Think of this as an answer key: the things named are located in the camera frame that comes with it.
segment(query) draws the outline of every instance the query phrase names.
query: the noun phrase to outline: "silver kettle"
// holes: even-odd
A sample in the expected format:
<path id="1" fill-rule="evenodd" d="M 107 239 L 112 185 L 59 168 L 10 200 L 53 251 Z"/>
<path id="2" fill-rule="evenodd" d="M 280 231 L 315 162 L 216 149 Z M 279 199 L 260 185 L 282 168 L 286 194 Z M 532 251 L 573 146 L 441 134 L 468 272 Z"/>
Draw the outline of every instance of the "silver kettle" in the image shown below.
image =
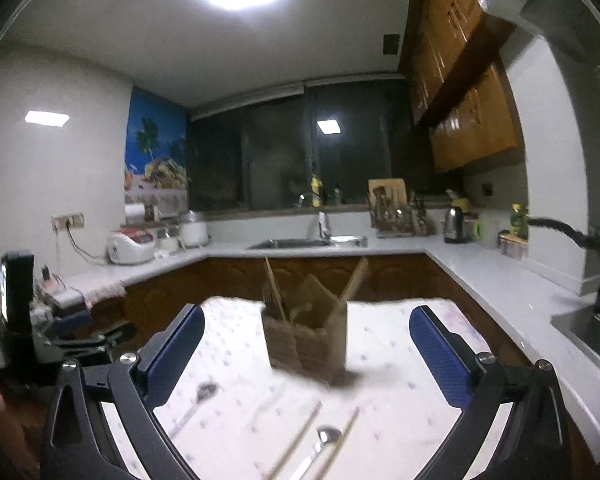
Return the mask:
<path id="1" fill-rule="evenodd" d="M 445 225 L 443 227 L 443 237 L 447 244 L 461 244 L 467 241 L 467 236 L 463 232 L 464 213 L 459 207 L 450 207 L 445 213 Z"/>

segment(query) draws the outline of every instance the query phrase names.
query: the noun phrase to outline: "ceiling vent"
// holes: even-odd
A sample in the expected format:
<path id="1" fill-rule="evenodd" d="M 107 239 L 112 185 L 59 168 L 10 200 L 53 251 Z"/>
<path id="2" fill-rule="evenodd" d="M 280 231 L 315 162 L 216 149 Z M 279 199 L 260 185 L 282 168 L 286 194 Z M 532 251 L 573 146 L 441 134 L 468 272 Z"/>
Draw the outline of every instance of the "ceiling vent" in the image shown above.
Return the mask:
<path id="1" fill-rule="evenodd" d="M 400 47 L 400 34 L 385 34 L 382 37 L 382 53 L 385 56 L 397 56 Z"/>

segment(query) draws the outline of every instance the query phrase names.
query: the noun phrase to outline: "cloth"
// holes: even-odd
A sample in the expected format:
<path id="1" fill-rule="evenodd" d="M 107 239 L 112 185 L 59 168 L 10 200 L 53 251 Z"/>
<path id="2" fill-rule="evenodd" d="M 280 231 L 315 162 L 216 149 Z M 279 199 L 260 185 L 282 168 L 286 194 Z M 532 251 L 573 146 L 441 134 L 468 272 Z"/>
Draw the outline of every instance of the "cloth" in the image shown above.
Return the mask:
<path id="1" fill-rule="evenodd" d="M 426 303 L 475 351 L 484 339 L 450 301 L 349 303 L 347 371 L 331 388 L 272 370 L 260 319 L 261 303 L 211 298 L 202 304 L 205 335 L 168 402 L 154 413 L 169 433 L 196 403 L 199 384 L 214 381 L 218 392 L 197 406 L 173 443 L 202 480 L 260 480 L 277 462 L 317 401 L 322 409 L 277 476 L 289 478 L 317 440 L 323 424 L 344 429 L 361 413 L 326 478 L 347 480 L 414 478 L 440 446 L 460 414 L 450 407 L 411 340 L 408 320 Z M 115 407 L 104 405 L 112 434 L 129 471 L 148 478 L 122 428 Z M 498 413 L 467 478 L 483 471 L 504 428 L 510 406 Z M 312 466 L 310 480 L 329 455 Z"/>
<path id="2" fill-rule="evenodd" d="M 99 301 L 126 296 L 125 286 L 120 280 L 101 276 L 72 283 L 71 287 L 82 294 L 87 310 L 91 310 L 93 305 Z"/>

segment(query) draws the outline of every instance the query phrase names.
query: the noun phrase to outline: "ceiling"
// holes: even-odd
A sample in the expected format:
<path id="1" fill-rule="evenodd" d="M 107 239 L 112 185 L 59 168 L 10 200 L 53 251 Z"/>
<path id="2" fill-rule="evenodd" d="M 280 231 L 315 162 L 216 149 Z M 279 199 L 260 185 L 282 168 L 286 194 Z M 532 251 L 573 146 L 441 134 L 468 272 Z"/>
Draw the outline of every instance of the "ceiling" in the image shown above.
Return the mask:
<path id="1" fill-rule="evenodd" d="M 93 60 L 188 108 L 325 76 L 393 72 L 382 35 L 409 0 L 276 0 L 229 11 L 206 0 L 33 0 L 7 38 Z"/>

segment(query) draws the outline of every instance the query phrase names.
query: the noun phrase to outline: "paper towel roll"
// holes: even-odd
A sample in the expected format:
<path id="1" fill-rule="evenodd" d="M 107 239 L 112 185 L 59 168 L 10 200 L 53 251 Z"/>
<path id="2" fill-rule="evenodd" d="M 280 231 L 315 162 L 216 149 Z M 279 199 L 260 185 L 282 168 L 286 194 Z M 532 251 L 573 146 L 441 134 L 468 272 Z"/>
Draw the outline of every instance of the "paper towel roll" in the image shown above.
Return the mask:
<path id="1" fill-rule="evenodd" d="M 144 204 L 125 204 L 126 222 L 144 221 Z"/>

